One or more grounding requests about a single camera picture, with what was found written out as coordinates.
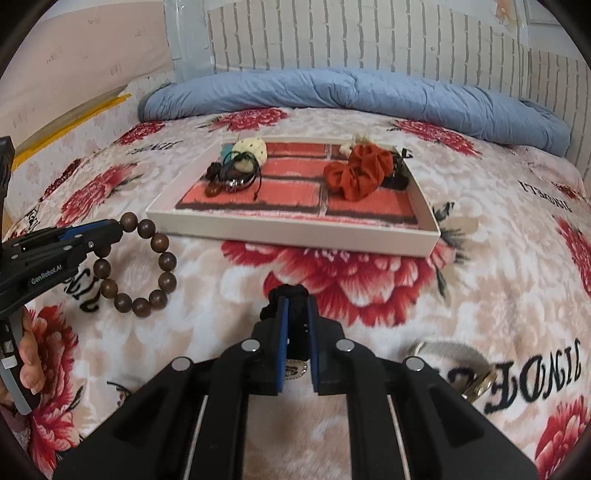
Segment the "person's left hand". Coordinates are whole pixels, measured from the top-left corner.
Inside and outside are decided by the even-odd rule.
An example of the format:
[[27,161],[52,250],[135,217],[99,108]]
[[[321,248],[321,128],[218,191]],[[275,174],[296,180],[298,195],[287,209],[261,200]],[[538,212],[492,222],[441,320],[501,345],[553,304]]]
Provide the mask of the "person's left hand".
[[38,354],[38,345],[32,331],[32,323],[26,307],[21,308],[21,332],[19,355],[23,362],[20,371],[21,384],[32,394],[39,394],[45,385],[45,375]]

